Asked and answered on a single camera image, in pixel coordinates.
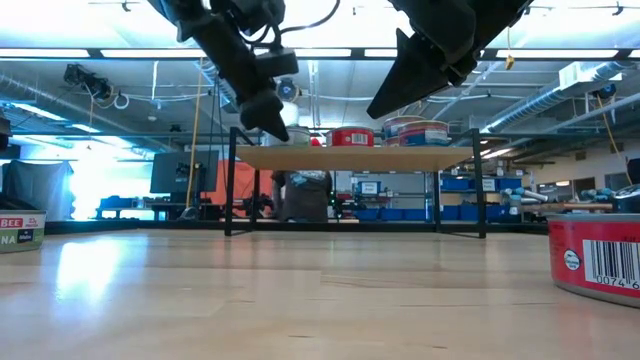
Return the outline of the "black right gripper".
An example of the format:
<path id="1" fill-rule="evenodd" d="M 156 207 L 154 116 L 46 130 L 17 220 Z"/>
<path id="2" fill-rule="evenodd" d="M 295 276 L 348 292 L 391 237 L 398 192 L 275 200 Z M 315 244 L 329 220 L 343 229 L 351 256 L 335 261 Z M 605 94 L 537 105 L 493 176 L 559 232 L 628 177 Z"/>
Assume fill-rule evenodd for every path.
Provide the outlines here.
<path id="1" fill-rule="evenodd" d="M 397 56 L 367 108 L 378 119 L 459 85 L 481 50 L 515 24 L 530 0 L 389 0 L 406 14 L 414 34 L 396 30 Z"/>

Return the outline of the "red label can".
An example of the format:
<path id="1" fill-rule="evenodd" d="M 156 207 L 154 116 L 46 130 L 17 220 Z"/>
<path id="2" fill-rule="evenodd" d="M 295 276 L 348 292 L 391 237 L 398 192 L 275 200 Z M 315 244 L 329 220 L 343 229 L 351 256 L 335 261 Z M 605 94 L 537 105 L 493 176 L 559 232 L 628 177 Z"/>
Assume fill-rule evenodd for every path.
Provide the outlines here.
<path id="1" fill-rule="evenodd" d="M 640 308 L 640 214 L 557 215 L 548 228 L 557 287 Z"/>
<path id="2" fill-rule="evenodd" d="M 334 147 L 373 147 L 374 131 L 366 127 L 339 127 L 326 133 L 326 142 Z"/>

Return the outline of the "white blue label can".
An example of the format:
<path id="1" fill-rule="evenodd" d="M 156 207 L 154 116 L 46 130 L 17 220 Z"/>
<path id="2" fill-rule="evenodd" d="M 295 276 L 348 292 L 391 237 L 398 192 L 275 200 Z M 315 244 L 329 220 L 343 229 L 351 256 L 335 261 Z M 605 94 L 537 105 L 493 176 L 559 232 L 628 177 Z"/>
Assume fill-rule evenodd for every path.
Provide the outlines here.
<path id="1" fill-rule="evenodd" d="M 0 253 L 38 250 L 45 224 L 45 211 L 0 210 Z"/>

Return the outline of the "black round ceiling device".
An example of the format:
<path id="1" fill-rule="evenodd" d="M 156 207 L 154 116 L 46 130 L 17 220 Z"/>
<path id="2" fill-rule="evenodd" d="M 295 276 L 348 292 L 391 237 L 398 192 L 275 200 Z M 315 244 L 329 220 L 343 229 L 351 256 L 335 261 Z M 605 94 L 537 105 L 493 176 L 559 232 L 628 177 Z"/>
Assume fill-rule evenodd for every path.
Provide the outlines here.
<path id="1" fill-rule="evenodd" d="M 300 96 L 301 90 L 292 78 L 281 78 L 277 83 L 276 93 L 283 102 L 293 103 Z"/>

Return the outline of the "orange fabric panel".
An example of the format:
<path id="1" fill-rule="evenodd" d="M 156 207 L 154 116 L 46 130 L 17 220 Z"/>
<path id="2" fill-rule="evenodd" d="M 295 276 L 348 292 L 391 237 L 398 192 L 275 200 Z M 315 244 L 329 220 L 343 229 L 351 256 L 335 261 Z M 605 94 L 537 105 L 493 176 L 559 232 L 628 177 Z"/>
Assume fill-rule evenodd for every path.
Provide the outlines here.
<path id="1" fill-rule="evenodd" d="M 226 203 L 226 190 L 229 187 L 227 178 L 228 160 L 219 160 L 217 162 L 217 174 L 215 178 L 207 181 L 208 184 L 214 184 L 214 191 L 205 191 L 201 193 L 202 198 L 208 198 L 212 204 L 224 205 Z M 259 193 L 272 195 L 272 171 L 260 170 L 259 177 Z M 234 180 L 232 182 L 233 194 L 235 200 L 249 198 L 254 190 L 255 169 L 245 162 L 237 161 L 234 165 Z"/>

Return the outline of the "person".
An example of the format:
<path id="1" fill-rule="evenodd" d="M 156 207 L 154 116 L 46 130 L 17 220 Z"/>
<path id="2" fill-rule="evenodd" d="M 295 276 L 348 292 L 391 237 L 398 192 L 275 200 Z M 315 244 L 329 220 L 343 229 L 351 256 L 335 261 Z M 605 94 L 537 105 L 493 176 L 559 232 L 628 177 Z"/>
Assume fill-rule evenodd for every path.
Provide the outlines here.
<path id="1" fill-rule="evenodd" d="M 333 181 L 325 170 L 276 170 L 271 175 L 275 217 L 282 222 L 326 223 Z"/>

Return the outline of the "black monitor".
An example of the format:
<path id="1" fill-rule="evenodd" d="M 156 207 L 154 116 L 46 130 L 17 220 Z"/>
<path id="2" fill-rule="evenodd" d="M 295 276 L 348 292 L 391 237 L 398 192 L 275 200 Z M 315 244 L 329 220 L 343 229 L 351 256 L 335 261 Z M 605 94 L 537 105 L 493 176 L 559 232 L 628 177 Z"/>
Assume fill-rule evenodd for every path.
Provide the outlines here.
<path id="1" fill-rule="evenodd" d="M 151 193 L 213 192 L 217 186 L 219 152 L 196 151 L 155 154 L 151 172 Z"/>

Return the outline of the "blue storage bins rack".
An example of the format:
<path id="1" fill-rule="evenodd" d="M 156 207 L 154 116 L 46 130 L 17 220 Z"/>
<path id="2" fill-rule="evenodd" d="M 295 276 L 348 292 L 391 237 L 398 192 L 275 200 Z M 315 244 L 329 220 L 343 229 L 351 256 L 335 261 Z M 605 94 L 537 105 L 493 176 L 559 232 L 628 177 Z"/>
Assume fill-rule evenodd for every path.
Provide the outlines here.
<path id="1" fill-rule="evenodd" d="M 487 223 L 521 222 L 517 207 L 503 198 L 506 190 L 516 190 L 521 185 L 520 178 L 484 177 L 482 179 Z M 474 178 L 441 174 L 439 189 L 442 221 L 477 222 L 479 220 Z"/>

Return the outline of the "long ceiling light fixture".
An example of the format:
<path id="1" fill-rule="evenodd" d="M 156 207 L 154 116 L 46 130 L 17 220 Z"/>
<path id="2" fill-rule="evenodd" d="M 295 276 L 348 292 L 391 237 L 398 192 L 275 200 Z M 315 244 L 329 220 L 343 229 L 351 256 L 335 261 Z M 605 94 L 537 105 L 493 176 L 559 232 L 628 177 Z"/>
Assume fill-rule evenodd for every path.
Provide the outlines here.
<path id="1" fill-rule="evenodd" d="M 394 48 L 296 48 L 302 59 L 391 60 L 397 55 Z M 16 60 L 186 60 L 198 59 L 205 54 L 196 48 L 0 48 L 0 59 Z M 534 49 L 487 48 L 480 51 L 481 61 L 498 61 L 512 56 L 525 61 L 640 61 L 640 49 Z"/>

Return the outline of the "black ceiling mounted device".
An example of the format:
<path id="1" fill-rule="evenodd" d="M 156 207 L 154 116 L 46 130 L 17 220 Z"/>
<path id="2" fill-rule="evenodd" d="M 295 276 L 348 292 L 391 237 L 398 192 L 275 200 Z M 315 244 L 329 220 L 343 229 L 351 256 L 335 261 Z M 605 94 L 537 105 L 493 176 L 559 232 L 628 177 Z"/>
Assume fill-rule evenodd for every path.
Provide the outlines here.
<path id="1" fill-rule="evenodd" d="M 112 86 L 106 78 L 97 77 L 80 64 L 68 64 L 63 80 L 68 85 L 83 88 L 96 100 L 106 100 L 113 94 Z"/>

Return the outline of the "tan wooden bar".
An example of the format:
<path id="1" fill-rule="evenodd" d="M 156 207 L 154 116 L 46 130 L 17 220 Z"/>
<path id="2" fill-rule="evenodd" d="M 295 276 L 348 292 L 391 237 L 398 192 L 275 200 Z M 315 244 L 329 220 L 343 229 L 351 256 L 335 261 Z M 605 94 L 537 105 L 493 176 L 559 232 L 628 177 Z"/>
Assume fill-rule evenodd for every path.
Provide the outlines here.
<path id="1" fill-rule="evenodd" d="M 611 212 L 610 203 L 541 203 L 522 205 L 522 212 L 562 212 L 562 211 L 605 211 Z"/>

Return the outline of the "grey cloth cover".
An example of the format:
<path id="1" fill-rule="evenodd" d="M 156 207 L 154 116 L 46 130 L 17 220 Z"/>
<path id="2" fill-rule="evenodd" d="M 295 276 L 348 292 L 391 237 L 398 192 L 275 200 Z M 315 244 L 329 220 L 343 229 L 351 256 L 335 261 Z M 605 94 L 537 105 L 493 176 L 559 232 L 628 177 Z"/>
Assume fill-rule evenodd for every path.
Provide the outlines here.
<path id="1" fill-rule="evenodd" d="M 0 167 L 0 199 L 10 209 L 40 210 L 47 221 L 72 219 L 75 196 L 68 162 L 34 164 L 12 160 Z"/>

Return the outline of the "blue rounded object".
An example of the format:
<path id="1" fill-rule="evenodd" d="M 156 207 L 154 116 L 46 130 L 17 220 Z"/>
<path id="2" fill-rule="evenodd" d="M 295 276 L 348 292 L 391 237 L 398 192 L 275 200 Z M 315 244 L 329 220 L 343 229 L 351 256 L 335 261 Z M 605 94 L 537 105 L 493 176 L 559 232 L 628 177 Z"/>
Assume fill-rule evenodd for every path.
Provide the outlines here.
<path id="1" fill-rule="evenodd" d="M 640 184 L 627 186 L 614 193 L 613 212 L 640 214 Z"/>

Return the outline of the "wooden shelf black metal frame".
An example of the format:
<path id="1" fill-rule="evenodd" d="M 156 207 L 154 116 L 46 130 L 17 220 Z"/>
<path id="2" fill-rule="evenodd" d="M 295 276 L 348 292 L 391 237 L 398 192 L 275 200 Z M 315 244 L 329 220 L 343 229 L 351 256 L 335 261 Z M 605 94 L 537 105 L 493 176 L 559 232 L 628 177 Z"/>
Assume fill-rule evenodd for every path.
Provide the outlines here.
<path id="1" fill-rule="evenodd" d="M 433 223 L 416 227 L 418 231 L 443 233 L 445 226 L 440 218 L 439 173 L 448 167 L 471 159 L 474 164 L 477 237 L 487 237 L 485 192 L 482 185 L 482 155 L 480 131 L 476 128 L 461 134 L 471 141 L 469 147 L 259 147 L 238 127 L 229 133 L 228 162 L 226 169 L 226 203 L 224 234 L 230 236 L 238 227 L 233 224 L 234 186 L 236 161 L 244 161 L 254 169 L 252 208 L 249 224 L 251 231 L 318 231 L 318 232 L 398 232 L 400 227 L 366 224 L 327 223 L 267 223 L 257 222 L 257 200 L 260 195 L 260 171 L 265 170 L 323 170 L 323 171 L 374 171 L 374 172 L 430 172 L 433 177 Z"/>

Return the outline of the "silver ventilation duct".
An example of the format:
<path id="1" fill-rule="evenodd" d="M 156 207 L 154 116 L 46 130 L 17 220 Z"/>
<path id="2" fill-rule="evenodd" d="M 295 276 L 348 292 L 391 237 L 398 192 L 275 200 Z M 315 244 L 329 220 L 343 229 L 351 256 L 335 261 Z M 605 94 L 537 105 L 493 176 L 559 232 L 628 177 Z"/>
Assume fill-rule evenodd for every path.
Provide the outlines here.
<path id="1" fill-rule="evenodd" d="M 481 133 L 499 133 L 504 129 L 567 100 L 613 83 L 623 72 L 635 71 L 632 61 L 572 62 L 558 72 L 558 79 L 492 117 Z"/>

